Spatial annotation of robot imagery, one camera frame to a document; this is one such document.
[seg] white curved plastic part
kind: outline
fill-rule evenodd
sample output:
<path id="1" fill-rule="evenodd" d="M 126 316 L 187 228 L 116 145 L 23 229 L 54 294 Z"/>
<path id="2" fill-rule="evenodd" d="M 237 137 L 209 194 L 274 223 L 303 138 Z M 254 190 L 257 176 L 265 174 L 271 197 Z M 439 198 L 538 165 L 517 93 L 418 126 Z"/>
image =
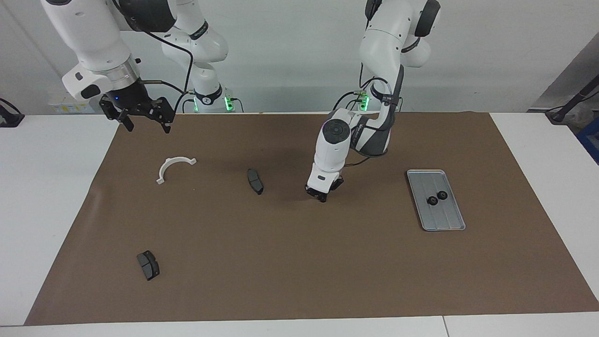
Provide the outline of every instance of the white curved plastic part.
<path id="1" fill-rule="evenodd" d="M 187 157 L 176 157 L 176 158 L 167 158 L 167 160 L 164 161 L 164 164 L 162 165 L 162 167 L 160 168 L 160 172 L 158 172 L 158 180 L 156 180 L 156 182 L 158 183 L 158 185 L 162 185 L 164 183 L 164 172 L 168 169 L 169 166 L 173 165 L 174 163 L 188 163 L 189 165 L 194 165 L 195 163 L 197 163 L 197 161 L 194 159 L 189 159 Z"/>

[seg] black stand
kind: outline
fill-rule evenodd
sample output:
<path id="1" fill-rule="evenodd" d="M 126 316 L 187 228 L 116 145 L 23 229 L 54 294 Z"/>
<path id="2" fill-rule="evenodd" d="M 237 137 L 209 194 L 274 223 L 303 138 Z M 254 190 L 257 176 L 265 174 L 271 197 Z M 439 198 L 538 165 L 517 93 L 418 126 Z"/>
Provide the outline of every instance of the black stand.
<path id="1" fill-rule="evenodd" d="M 556 112 L 547 112 L 546 115 L 551 121 L 551 124 L 558 125 L 570 110 L 572 110 L 578 103 L 582 102 L 597 86 L 599 86 L 599 75 L 597 75 L 592 81 L 589 82 L 576 96 L 574 96 L 564 107 Z"/>

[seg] green led light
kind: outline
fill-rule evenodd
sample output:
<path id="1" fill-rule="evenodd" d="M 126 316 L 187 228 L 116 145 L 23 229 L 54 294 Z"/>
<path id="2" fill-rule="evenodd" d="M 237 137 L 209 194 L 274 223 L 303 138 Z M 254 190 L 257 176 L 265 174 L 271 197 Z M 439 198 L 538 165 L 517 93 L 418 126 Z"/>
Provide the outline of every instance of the green led light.
<path id="1" fill-rule="evenodd" d="M 362 98 L 362 103 L 360 103 L 360 110 L 367 111 L 369 102 L 370 102 L 370 97 L 368 95 L 364 96 Z"/>
<path id="2" fill-rule="evenodd" d="M 225 96 L 225 105 L 226 105 L 226 110 L 227 111 L 231 111 L 234 108 L 233 102 L 231 102 L 231 99 L 228 98 L 227 96 Z"/>

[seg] white wall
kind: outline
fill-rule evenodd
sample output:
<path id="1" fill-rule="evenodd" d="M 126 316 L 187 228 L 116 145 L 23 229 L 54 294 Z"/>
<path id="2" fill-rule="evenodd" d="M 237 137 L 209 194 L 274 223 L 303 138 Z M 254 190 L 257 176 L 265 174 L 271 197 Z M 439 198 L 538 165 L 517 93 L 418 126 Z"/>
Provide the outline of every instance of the white wall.
<path id="1" fill-rule="evenodd" d="M 56 90 L 63 91 L 58 73 L 0 1 L 0 97 L 26 115 L 50 113 Z"/>
<path id="2" fill-rule="evenodd" d="M 37 0 L 2 0 L 59 72 L 75 64 Z M 357 86 L 364 0 L 203 0 L 229 42 L 216 64 L 248 111 L 329 110 Z M 597 0 L 444 0 L 431 60 L 408 70 L 404 110 L 526 111 L 599 31 Z M 184 70 L 144 34 L 124 32 L 145 79 Z M 152 88 L 154 96 L 176 94 Z"/>

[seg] black brake pad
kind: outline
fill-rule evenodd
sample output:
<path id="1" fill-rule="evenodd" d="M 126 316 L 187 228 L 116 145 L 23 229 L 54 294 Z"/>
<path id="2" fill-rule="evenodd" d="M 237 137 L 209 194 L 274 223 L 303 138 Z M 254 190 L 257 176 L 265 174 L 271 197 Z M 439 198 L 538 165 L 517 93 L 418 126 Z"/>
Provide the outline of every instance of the black brake pad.
<path id="1" fill-rule="evenodd" d="M 258 176 L 258 171 L 249 169 L 247 171 L 247 180 L 250 182 L 250 186 L 254 190 L 255 193 L 261 195 L 264 192 L 264 185 Z"/>
<path id="2" fill-rule="evenodd" d="M 148 281 L 160 275 L 158 262 L 151 251 L 145 251 L 137 255 L 137 261 L 140 263 L 141 270 L 144 271 L 144 275 Z"/>

